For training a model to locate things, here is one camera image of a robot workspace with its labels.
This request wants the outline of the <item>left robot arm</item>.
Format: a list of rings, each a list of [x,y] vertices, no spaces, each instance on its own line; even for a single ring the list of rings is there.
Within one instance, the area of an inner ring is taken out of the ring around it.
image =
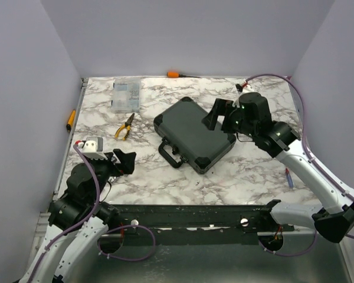
[[[72,168],[62,196],[51,202],[44,239],[20,282],[67,282],[74,265],[99,237],[124,223],[119,210],[101,201],[100,195],[111,178],[133,173],[136,153],[77,153],[82,162]]]

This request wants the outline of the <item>black poker set case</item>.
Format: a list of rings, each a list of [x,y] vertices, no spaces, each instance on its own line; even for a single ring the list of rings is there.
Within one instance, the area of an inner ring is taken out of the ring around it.
[[[202,123],[207,114],[184,97],[154,118],[155,132],[162,138],[158,151],[173,168],[187,163],[204,174],[234,147],[236,136],[221,131],[221,123],[213,131]]]

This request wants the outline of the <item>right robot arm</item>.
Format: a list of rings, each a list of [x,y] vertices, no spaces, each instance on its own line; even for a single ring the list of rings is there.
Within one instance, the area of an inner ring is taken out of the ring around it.
[[[224,133],[244,134],[254,144],[291,169],[320,200],[319,205],[270,202],[260,215],[260,225],[273,231],[280,225],[296,225],[317,232],[339,243],[354,227],[354,189],[339,189],[341,181],[323,163],[311,156],[299,134],[287,123],[274,121],[268,100],[259,93],[245,93],[237,101],[216,99],[211,111],[202,119],[209,130],[224,118]]]

